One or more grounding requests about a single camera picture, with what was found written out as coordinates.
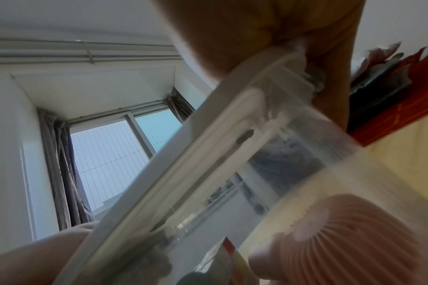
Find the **pink fan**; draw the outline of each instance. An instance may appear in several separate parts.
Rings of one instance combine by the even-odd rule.
[[[250,255],[262,279],[297,285],[419,284],[420,246],[403,223],[351,194],[314,204],[291,232]]]

